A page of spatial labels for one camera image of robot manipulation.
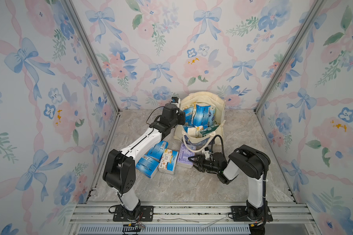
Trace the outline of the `purple tissue pack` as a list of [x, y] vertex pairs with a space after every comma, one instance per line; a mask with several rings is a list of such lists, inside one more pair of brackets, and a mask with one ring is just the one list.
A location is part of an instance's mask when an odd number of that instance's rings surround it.
[[193, 163], [188, 158], [195, 156], [195, 152], [190, 151], [188, 147], [191, 148], [192, 150], [196, 149], [194, 146], [181, 144], [180, 150], [178, 152], [177, 161], [176, 161], [177, 166], [181, 166], [185, 168], [193, 167]]

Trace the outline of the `cream canvas bag starry print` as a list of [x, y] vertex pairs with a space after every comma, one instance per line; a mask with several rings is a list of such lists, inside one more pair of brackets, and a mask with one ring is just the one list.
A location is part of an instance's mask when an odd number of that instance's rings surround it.
[[210, 92], [197, 92], [188, 95], [180, 102], [185, 112], [185, 123], [178, 125], [174, 139], [182, 142], [194, 153], [202, 151], [216, 135], [223, 134], [225, 101]]

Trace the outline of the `floral orange blue tissue pack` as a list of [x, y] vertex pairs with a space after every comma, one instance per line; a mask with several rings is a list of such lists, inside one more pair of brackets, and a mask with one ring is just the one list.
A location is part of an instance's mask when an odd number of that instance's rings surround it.
[[177, 163], [178, 151], [165, 149], [158, 166], [159, 172], [174, 175]]

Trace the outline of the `white blue tissue pack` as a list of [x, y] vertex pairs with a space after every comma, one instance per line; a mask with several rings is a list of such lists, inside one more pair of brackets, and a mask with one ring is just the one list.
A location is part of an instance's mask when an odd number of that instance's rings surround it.
[[198, 137], [198, 131], [203, 130], [203, 126], [183, 126], [184, 131], [189, 135], [190, 137], [194, 138], [199, 138]]

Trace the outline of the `blue tissue pack barcode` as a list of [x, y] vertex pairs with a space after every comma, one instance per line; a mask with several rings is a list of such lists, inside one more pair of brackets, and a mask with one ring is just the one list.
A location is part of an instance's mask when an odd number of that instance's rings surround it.
[[195, 114], [193, 117], [194, 126], [208, 126], [211, 105], [205, 103], [197, 103], [195, 105]]

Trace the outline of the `colourful cartoon tissue pack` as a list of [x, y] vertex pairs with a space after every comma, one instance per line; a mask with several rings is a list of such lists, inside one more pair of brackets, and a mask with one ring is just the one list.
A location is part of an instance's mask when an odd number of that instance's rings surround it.
[[218, 127], [219, 127], [219, 125], [215, 124], [215, 125], [212, 125], [212, 126], [205, 128], [203, 130], [200, 130], [200, 131], [198, 131], [198, 137], [199, 138], [205, 137], [205, 136], [209, 135], [210, 133], [215, 132]]

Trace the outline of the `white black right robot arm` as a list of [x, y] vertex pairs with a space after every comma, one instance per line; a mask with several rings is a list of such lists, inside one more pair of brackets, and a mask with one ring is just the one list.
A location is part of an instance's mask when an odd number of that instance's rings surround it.
[[208, 148], [201, 155], [188, 157], [200, 172], [215, 174], [221, 183], [230, 184], [240, 173], [248, 179], [248, 198], [244, 206], [231, 206], [228, 217], [236, 222], [251, 222], [251, 227], [264, 226], [273, 217], [266, 200], [267, 172], [270, 158], [247, 145], [235, 149], [227, 159], [223, 152]]

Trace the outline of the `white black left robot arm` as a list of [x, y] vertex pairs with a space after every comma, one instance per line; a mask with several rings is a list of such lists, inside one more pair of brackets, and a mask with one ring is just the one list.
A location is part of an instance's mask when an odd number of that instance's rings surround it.
[[103, 180], [114, 189], [120, 205], [126, 212], [137, 214], [141, 202], [132, 186], [136, 180], [135, 166], [150, 149], [167, 137], [173, 128], [185, 123], [185, 114], [176, 102], [163, 106], [162, 114], [149, 124], [149, 128], [129, 146], [109, 152]]

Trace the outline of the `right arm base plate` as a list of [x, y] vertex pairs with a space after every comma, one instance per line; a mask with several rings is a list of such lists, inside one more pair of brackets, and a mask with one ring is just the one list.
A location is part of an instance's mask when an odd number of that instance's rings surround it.
[[264, 208], [248, 209], [247, 206], [231, 206], [229, 217], [235, 222], [259, 223], [264, 219]]

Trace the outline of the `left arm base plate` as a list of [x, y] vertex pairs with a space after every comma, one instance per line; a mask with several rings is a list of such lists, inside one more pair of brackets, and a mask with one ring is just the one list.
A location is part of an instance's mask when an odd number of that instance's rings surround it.
[[109, 213], [113, 214], [114, 222], [152, 222], [154, 216], [154, 206], [136, 206], [133, 211], [130, 211], [122, 205], [116, 205], [115, 210]]

